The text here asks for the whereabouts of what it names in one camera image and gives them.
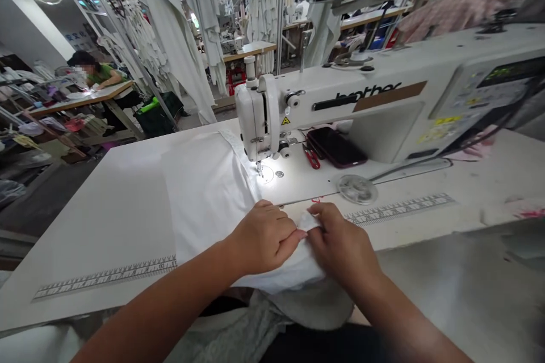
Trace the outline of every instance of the sewing machine control panel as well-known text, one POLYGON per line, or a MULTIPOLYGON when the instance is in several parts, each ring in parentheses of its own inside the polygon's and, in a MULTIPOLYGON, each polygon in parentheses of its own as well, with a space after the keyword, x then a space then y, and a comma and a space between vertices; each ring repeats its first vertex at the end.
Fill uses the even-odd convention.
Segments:
POLYGON ((430 119, 490 110, 516 102, 526 83, 545 70, 545 57, 500 64, 462 65, 455 73, 430 119))

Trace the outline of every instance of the digital display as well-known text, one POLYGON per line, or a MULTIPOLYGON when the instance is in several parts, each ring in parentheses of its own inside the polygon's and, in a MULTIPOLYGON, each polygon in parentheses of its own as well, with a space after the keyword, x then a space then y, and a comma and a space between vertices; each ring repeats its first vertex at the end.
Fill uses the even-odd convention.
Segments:
POLYGON ((482 88, 519 79, 531 78, 545 72, 545 57, 500 65, 492 70, 477 86, 482 88))

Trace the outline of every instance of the measuring tape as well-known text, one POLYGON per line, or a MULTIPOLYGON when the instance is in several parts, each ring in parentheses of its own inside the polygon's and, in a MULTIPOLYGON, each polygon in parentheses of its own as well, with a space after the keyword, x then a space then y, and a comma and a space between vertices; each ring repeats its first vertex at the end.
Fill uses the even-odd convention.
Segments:
POLYGON ((126 267, 108 269, 79 278, 72 278, 66 281, 55 282, 54 284, 43 285, 38 289, 32 300, 37 301, 53 296, 92 289, 97 286, 119 284, 120 282, 165 274, 172 271, 177 266, 176 256, 170 255, 168 257, 156 258, 150 261, 128 265, 126 267))
POLYGON ((378 222, 393 220, 421 213, 427 210, 436 210, 438 207, 455 204, 456 200, 447 193, 438 193, 431 196, 419 197, 406 201, 399 201, 380 207, 372 207, 355 213, 343 214, 344 218, 359 227, 365 227, 378 222))
MULTIPOLYGON (((344 214, 347 220, 363 227, 394 218, 404 217, 415 213, 436 209, 441 206, 454 204, 456 201, 446 193, 419 197, 406 201, 399 201, 380 207, 372 207, 355 213, 344 214)), ((108 269, 79 278, 55 282, 41 286, 33 301, 47 299, 59 295, 94 289, 99 286, 119 284, 121 282, 146 278, 153 275, 166 274, 176 268, 176 256, 156 258, 150 261, 140 262, 126 267, 108 269)))

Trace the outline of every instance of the industrial sewing machine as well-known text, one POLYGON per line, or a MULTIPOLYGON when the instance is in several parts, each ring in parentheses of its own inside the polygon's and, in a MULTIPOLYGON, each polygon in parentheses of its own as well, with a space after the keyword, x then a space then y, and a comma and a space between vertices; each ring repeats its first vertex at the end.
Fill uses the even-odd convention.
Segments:
POLYGON ((348 139, 371 161, 440 155, 491 110, 523 97, 545 73, 545 24, 446 34, 399 49, 341 58, 303 72, 255 78, 236 89, 241 138, 258 169, 289 158, 294 129, 353 119, 348 139))

